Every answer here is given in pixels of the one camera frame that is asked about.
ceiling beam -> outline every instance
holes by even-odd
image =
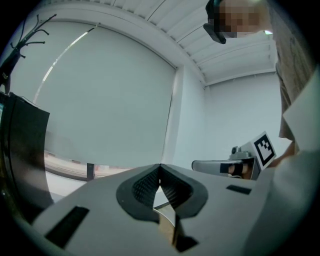
[[[204,41],[204,40],[207,40],[209,37],[208,34],[204,34],[203,36],[201,36],[200,38],[196,38],[195,40],[193,40],[192,42],[190,42],[188,45],[186,45],[183,49],[187,52],[190,51],[190,48],[192,48],[192,46],[200,41]],[[198,51],[202,51],[203,49],[205,48],[208,48],[210,46],[212,46],[213,44],[215,44],[216,42],[213,41],[213,40],[207,40],[208,44],[202,48],[200,48],[199,50],[197,50],[196,52]]]
[[[209,78],[206,82],[206,86],[211,86],[217,83],[221,83],[224,81],[228,81],[231,79],[236,79],[236,78],[241,78],[241,77],[246,77],[246,76],[251,76],[251,75],[257,75],[257,74],[264,74],[264,73],[270,73],[270,72],[275,72],[275,69],[273,67],[267,67],[267,65],[265,65],[263,68],[261,69],[255,69],[255,70],[250,70],[250,71],[244,71],[244,72],[239,72],[237,74],[232,74],[232,75],[225,75],[224,77],[213,77],[213,78]]]
[[[190,7],[190,2],[194,0],[185,0],[185,1],[173,1],[172,3],[175,3],[168,12],[166,12],[165,15],[161,17],[161,19],[157,23],[157,27],[163,28],[165,24],[167,23],[168,19],[167,17],[170,16],[171,14],[174,14],[175,16],[178,15],[179,13],[186,13],[188,6]],[[186,16],[183,18],[183,20],[188,17],[189,19],[191,18],[191,13],[186,14]]]
[[[134,10],[140,5],[141,1],[142,0],[126,0],[122,9],[129,12],[134,12]]]
[[[123,9],[91,2],[49,4],[36,10],[44,17],[57,14],[55,21],[100,23],[102,27],[128,36],[146,46],[173,67],[187,66],[206,84],[205,76],[189,55],[164,31],[147,20]]]
[[[270,50],[264,50],[264,51],[261,51],[261,50],[256,50],[256,51],[251,51],[251,52],[245,52],[245,53],[241,53],[239,55],[230,55],[228,56],[228,58],[225,58],[223,59],[223,64],[224,65],[227,65],[228,62],[232,61],[234,62],[236,59],[242,59],[242,60],[245,60],[245,57],[246,56],[250,56],[250,57],[253,57],[253,56],[258,56],[259,58],[268,58],[269,55],[270,55]],[[202,73],[207,73],[207,72],[210,72],[211,70],[213,70],[213,67],[215,67],[216,65],[218,65],[217,63],[220,63],[222,62],[222,60],[218,60],[217,58],[215,59],[212,59],[211,61],[208,61],[203,67],[199,66],[200,70],[202,71]]]
[[[162,4],[165,2],[166,0],[159,0],[154,6],[153,8],[150,10],[150,12],[148,13],[147,16],[145,16],[145,19],[148,21],[150,20],[150,18],[152,17],[152,15],[160,8],[160,6],[162,6]]]
[[[177,24],[175,24],[173,27],[171,27],[167,33],[169,35],[172,35],[173,34],[173,31],[178,29],[179,27],[183,27],[191,18],[194,19],[194,17],[200,15],[200,13],[203,12],[203,7],[201,8],[198,8],[196,10],[194,10],[192,13],[190,13],[188,16],[184,17],[182,20],[180,20]]]
[[[142,4],[145,4],[145,1],[146,0],[140,0],[139,4],[137,5],[137,7],[135,8],[135,10],[133,12],[135,15],[138,15],[140,7],[142,6]]]
[[[179,44],[183,39],[185,39],[187,36],[190,36],[193,32],[201,29],[203,27],[203,24],[199,25],[195,25],[192,27],[192,29],[188,30],[187,32],[183,33],[181,36],[177,37],[175,39],[175,41],[177,42],[177,44]]]
[[[248,49],[248,48],[252,48],[252,47],[255,47],[255,46],[263,46],[263,45],[270,45],[270,41],[269,40],[264,40],[264,41],[258,41],[258,42],[254,42],[254,43],[250,43],[250,44],[247,44],[245,46],[241,45],[241,46],[238,46],[238,47],[234,47],[234,48],[229,48],[228,50],[225,50],[225,51],[222,51],[222,52],[219,52],[219,53],[214,53],[214,54],[211,54],[209,55],[208,57],[205,57],[204,59],[196,62],[196,64],[198,66],[201,66],[203,65],[204,63],[206,62],[209,62],[215,58],[218,58],[218,57],[221,57],[221,56],[226,56],[228,54],[232,54],[236,51],[242,51],[242,50],[245,50],[245,49]]]

